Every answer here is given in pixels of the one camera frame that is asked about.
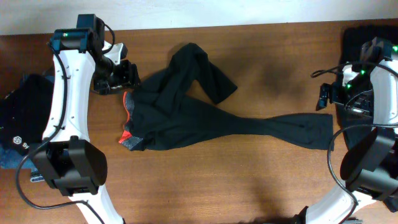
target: black fabric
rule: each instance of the black fabric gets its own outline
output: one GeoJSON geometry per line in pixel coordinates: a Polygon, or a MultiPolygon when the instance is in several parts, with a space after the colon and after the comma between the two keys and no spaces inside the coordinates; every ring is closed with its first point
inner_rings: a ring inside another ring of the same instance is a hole
{"type": "Polygon", "coordinates": [[[309,149],[327,149],[333,135],[328,114],[291,114],[269,119],[240,118],[190,98],[185,92],[198,80],[214,103],[236,89],[196,44],[182,47],[167,69],[156,73],[126,98],[130,114],[125,130],[142,138],[130,150],[167,150],[230,134],[271,135],[309,149]],[[134,105],[131,111],[128,105],[134,105]]]}
{"type": "Polygon", "coordinates": [[[41,142],[49,120],[53,83],[30,75],[23,85],[0,101],[0,143],[27,153],[30,143],[41,142]]]}
{"type": "MultiPolygon", "coordinates": [[[[398,44],[398,27],[394,26],[364,26],[350,28],[343,35],[343,53],[340,63],[359,60],[361,47],[364,43],[373,40],[375,37],[390,40],[394,45],[398,44]]],[[[345,113],[342,107],[337,107],[338,119],[343,128],[354,124],[372,124],[373,119],[359,118],[355,115],[345,113]]],[[[349,129],[344,132],[347,148],[352,149],[362,141],[372,128],[349,129]]],[[[391,212],[398,210],[398,198],[388,198],[384,201],[391,212]]]]}

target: logo on black fabric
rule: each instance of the logo on black fabric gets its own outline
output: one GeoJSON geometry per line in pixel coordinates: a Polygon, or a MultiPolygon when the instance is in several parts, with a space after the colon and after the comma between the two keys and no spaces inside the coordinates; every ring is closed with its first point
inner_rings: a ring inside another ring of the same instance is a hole
{"type": "Polygon", "coordinates": [[[12,141],[14,142],[14,144],[20,144],[22,143],[22,138],[19,136],[15,136],[12,141]]]}

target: brown table surface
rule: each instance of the brown table surface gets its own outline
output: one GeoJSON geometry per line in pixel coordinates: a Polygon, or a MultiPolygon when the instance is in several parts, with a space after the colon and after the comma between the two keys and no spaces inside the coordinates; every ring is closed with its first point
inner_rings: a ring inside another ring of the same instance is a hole
{"type": "MultiPolygon", "coordinates": [[[[116,42],[127,45],[127,58],[137,64],[142,78],[165,68],[183,44],[197,43],[238,86],[217,107],[238,116],[268,118],[315,112],[319,86],[334,76],[311,79],[309,74],[335,66],[343,31],[364,24],[397,25],[398,20],[125,30],[116,32],[116,42]]],[[[51,66],[45,46],[50,36],[0,37],[0,95],[15,89],[23,73],[41,73],[51,66]]],[[[198,83],[189,94],[211,103],[198,83]]],[[[335,185],[326,151],[270,136],[235,135],[163,152],[130,152],[118,143],[126,121],[122,96],[90,93],[88,109],[91,142],[108,160],[108,192],[127,223],[236,223],[291,217],[335,185]]],[[[321,113],[335,114],[335,107],[321,113]]],[[[336,119],[334,129],[339,129],[336,119]]],[[[337,172],[345,152],[340,136],[332,155],[337,172]]],[[[0,179],[2,223],[85,223],[76,206],[30,208],[17,194],[13,170],[0,170],[0,179]]],[[[21,179],[26,194],[38,204],[68,201],[43,182],[31,184],[28,170],[21,179]]],[[[398,223],[381,202],[355,216],[365,223],[398,223]]]]}

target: white wall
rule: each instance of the white wall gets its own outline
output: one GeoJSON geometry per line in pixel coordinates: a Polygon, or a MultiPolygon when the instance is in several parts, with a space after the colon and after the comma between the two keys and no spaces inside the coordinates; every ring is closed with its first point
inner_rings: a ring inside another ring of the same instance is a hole
{"type": "Polygon", "coordinates": [[[2,0],[0,35],[74,28],[94,13],[114,30],[398,17],[398,0],[2,0]]]}

